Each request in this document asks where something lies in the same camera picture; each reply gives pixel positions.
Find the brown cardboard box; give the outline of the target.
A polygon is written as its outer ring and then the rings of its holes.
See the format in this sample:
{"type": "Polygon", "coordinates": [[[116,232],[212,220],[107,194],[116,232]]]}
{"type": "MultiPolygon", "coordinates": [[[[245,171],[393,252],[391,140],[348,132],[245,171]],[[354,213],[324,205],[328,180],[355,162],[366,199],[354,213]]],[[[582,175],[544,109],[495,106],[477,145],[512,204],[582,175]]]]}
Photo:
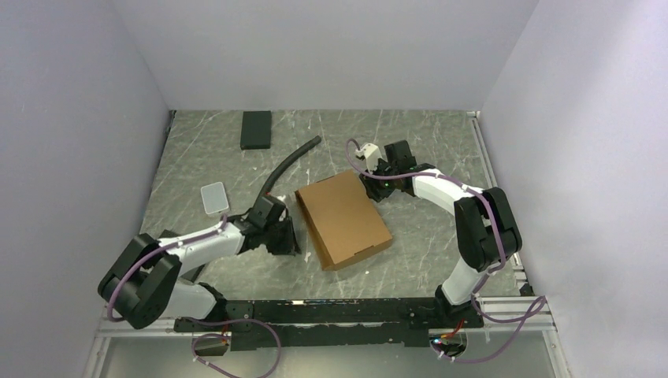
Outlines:
{"type": "Polygon", "coordinates": [[[354,171],[301,187],[295,196],[322,270],[344,269],[392,245],[388,227],[354,171]]]}

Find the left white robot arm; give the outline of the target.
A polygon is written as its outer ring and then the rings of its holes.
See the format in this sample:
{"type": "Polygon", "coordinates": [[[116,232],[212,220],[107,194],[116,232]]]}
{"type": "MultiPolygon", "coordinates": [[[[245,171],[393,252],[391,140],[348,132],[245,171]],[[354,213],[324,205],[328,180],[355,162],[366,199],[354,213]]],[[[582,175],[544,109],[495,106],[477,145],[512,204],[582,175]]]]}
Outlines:
{"type": "Polygon", "coordinates": [[[229,319],[227,299],[207,283],[185,282],[184,274],[260,246],[273,255],[299,252],[284,196],[263,194],[245,213],[223,215],[190,234],[161,239],[139,234],[98,285],[107,318],[143,329],[162,317],[179,317],[217,330],[229,319]]]}

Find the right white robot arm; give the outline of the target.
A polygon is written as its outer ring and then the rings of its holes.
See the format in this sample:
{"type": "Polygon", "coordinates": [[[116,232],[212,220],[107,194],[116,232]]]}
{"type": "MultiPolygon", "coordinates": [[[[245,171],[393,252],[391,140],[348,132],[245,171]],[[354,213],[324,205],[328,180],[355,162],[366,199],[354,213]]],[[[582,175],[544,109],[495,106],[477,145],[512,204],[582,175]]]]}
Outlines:
{"type": "Polygon", "coordinates": [[[365,164],[358,169],[366,194],[380,202],[401,191],[447,211],[455,219],[459,259],[436,290],[434,316],[452,327],[465,314],[464,304],[484,286],[486,278],[505,266],[522,248],[522,238],[506,193],[499,187],[482,189],[445,175],[428,163],[419,164],[407,141],[380,148],[372,143],[349,143],[347,159],[365,164]]]}

